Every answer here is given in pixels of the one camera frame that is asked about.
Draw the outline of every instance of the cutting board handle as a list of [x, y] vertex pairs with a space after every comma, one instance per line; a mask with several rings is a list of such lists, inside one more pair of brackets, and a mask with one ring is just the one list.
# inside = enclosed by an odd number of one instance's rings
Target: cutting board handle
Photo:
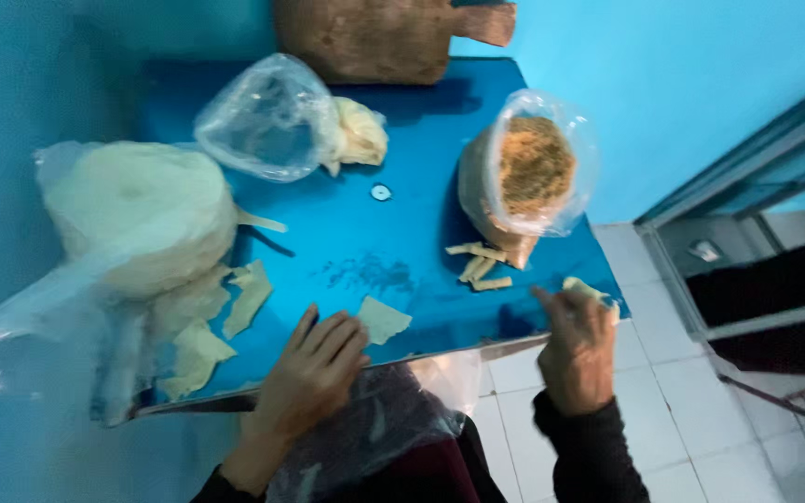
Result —
[[503, 48], [511, 42], [517, 4], [462, 6], [453, 9], [453, 35]]

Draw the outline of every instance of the white tiled floor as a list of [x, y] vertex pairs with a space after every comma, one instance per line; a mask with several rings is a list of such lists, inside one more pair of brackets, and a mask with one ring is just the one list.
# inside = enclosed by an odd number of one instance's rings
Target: white tiled floor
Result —
[[[766, 403], [739, 399], [716, 379], [703, 346], [691, 342], [682, 328], [631, 227], [594, 230], [633, 312], [633, 321], [618, 328], [614, 391], [651, 501], [802, 501], [788, 494], [792, 483], [805, 483], [797, 422]], [[533, 425], [531, 405], [543, 389], [536, 366], [540, 350], [484, 366], [474, 420], [490, 472], [510, 502], [555, 501], [557, 455]], [[792, 457], [770, 464], [766, 453]]]

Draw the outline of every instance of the brown filling in bag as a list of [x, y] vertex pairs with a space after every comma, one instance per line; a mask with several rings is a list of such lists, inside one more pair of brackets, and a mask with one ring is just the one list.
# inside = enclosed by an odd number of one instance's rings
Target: brown filling in bag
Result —
[[[464, 149], [459, 202], [480, 234], [507, 252], [512, 266], [523, 269], [539, 237], [512, 233], [491, 213], [483, 175], [492, 128], [487, 127]], [[565, 203], [575, 167], [570, 145], [554, 122], [543, 117], [509, 120], [498, 180], [505, 210], [522, 218], [550, 220]]]

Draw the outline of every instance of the hand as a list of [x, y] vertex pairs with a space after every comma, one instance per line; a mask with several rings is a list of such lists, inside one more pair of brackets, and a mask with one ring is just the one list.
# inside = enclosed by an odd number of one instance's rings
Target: hand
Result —
[[532, 293], [551, 328], [538, 360], [546, 393], [566, 417], [598, 411], [614, 398], [614, 313], [579, 292]]
[[358, 319], [341, 311], [314, 325], [318, 317], [310, 305], [263, 381], [256, 410], [241, 419], [240, 446], [220, 469], [238, 490], [260, 496], [294, 440], [349, 403], [350, 386], [370, 361]]
[[259, 394], [257, 414], [267, 430], [296, 440], [350, 401], [350, 386], [368, 357], [366, 329], [346, 311], [313, 326], [312, 304]]

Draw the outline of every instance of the wooden cutting board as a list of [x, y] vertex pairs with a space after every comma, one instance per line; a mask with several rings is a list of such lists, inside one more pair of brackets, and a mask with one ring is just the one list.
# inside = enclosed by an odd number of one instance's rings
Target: wooden cutting board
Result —
[[274, 0], [282, 52], [327, 83], [433, 84], [455, 35], [504, 47], [517, 5], [451, 6], [450, 0]]

